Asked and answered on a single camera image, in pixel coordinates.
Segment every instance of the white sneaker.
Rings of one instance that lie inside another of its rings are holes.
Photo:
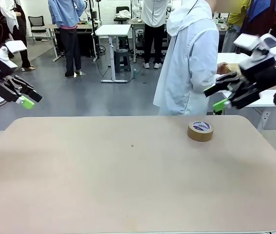
[[[143,67],[144,67],[145,69],[149,69],[149,68],[150,68],[150,65],[149,65],[149,63],[143,63]]]
[[[159,68],[161,68],[162,67],[162,63],[156,63],[155,65],[154,65],[154,69],[159,69]]]

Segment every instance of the roll of tape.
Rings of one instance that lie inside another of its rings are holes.
[[[213,137],[214,130],[212,126],[205,121],[195,121],[189,124],[188,136],[195,141],[207,142]]]

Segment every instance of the black office chair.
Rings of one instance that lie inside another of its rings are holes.
[[[119,13],[120,11],[123,11],[123,10],[129,11],[129,7],[128,6],[118,6],[117,7],[117,13]],[[114,18],[114,22],[120,22],[121,24],[123,24],[123,22],[126,22],[127,20],[129,20],[129,18]]]
[[[29,16],[28,19],[29,19],[30,25],[31,25],[33,45],[35,44],[35,38],[34,38],[33,33],[45,33],[47,38],[48,38],[48,41],[49,41],[49,36],[47,34],[46,29],[33,29],[33,27],[43,27],[43,26],[45,26],[44,16],[38,16],[38,17]]]

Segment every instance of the blue shirt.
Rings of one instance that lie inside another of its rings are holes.
[[[52,24],[74,27],[86,8],[84,0],[48,0]]]
[[[252,21],[256,16],[265,11],[270,7],[271,0],[254,0],[252,15],[250,21]]]

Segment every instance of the person in white hooded jacket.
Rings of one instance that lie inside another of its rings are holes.
[[[188,0],[168,19],[172,39],[153,102],[161,116],[207,113],[209,99],[203,91],[217,74],[219,32],[212,17],[216,1]]]

